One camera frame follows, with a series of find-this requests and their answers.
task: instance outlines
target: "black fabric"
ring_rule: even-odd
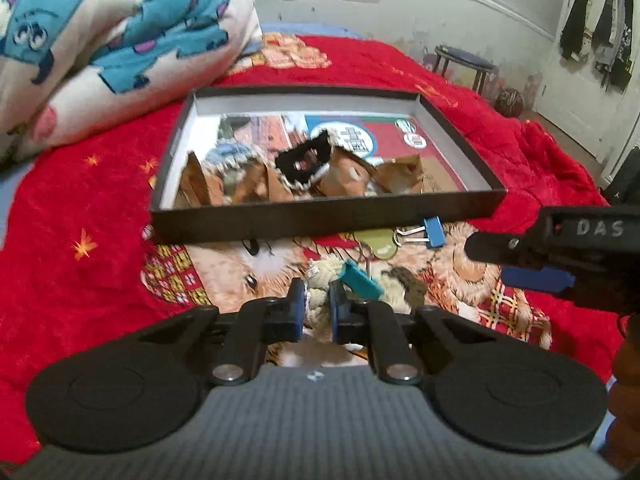
[[[625,0],[625,31],[622,44],[613,62],[609,83],[625,90],[631,79],[631,41],[633,38],[634,0]]]
[[[589,0],[575,0],[569,18],[564,24],[560,36],[560,51],[562,57],[571,59],[571,54],[580,54],[584,25],[587,21],[587,3]]]
[[[636,146],[631,150],[602,195],[611,205],[640,203],[640,148]]]
[[[593,31],[593,39],[591,44],[596,49],[601,44],[609,43],[611,36],[611,27],[613,25],[613,0],[607,0],[602,9],[602,14],[598,20],[598,25]]]

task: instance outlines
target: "white door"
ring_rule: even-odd
[[[602,74],[595,69],[593,52],[582,63],[560,56],[558,43],[574,0],[565,2],[534,110],[602,162],[610,151],[611,139],[605,133],[622,101],[622,92],[601,87]]]

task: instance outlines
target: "blue stool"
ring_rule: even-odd
[[[438,73],[438,67],[440,60],[444,59],[444,67],[442,67],[442,76],[444,77],[449,67],[449,61],[453,61],[458,65],[466,66],[476,71],[476,79],[474,81],[473,91],[482,95],[484,89],[484,83],[486,82],[486,75],[494,69],[494,66],[487,60],[482,59],[475,54],[461,50],[459,48],[453,48],[452,46],[439,45],[436,47],[436,64],[433,67],[433,72]]]

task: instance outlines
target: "floor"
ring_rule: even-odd
[[[533,110],[524,110],[520,119],[523,121],[528,120],[540,122],[542,127],[551,134],[562,150],[564,150],[564,152],[573,160],[580,162],[580,164],[582,164],[593,177],[594,182],[598,181],[600,174],[604,170],[603,165],[601,165],[596,158],[591,155],[591,153],[564,133],[564,131],[558,128],[555,124],[547,121],[543,116],[535,113]]]

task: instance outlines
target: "crumpled brown paper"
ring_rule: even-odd
[[[422,163],[419,155],[402,156],[376,167],[373,180],[390,193],[422,192]]]
[[[282,185],[276,170],[256,160],[246,170],[244,178],[238,182],[231,202],[241,204],[252,200],[286,202],[293,200],[293,195]]]
[[[189,207],[223,203],[222,181],[215,174],[205,175],[193,152],[189,152],[187,164],[182,170],[180,191]]]
[[[328,171],[316,183],[316,189],[325,196],[363,196],[374,171],[359,156],[335,146]]]

